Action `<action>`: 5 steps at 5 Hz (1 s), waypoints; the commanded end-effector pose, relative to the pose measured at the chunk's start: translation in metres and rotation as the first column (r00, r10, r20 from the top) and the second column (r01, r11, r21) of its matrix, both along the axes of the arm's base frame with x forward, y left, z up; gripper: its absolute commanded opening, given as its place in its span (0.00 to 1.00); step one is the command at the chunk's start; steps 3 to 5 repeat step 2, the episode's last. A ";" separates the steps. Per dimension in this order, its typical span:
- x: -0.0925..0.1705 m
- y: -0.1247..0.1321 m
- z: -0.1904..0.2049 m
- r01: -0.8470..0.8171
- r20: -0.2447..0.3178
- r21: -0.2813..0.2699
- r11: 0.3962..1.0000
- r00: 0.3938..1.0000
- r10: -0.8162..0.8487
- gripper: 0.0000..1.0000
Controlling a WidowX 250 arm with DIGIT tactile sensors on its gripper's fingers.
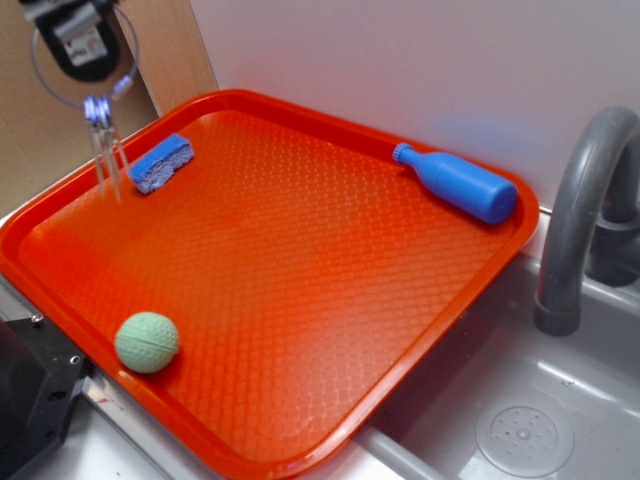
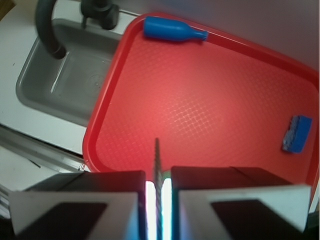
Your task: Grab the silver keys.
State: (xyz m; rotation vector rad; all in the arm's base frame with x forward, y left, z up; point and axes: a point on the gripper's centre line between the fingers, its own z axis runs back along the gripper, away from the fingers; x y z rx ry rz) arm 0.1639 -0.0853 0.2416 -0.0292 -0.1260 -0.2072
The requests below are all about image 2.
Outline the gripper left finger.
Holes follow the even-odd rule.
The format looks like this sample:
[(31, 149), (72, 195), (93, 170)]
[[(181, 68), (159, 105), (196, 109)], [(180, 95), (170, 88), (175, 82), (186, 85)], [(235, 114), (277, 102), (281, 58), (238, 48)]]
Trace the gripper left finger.
[(143, 171), (61, 173), (9, 194), (19, 240), (144, 240)]

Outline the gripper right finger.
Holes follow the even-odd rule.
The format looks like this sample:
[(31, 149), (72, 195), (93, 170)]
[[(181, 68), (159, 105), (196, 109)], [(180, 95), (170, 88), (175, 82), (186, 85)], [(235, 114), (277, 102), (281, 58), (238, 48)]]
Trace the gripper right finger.
[(174, 240), (309, 240), (311, 187), (258, 167), (174, 166)]

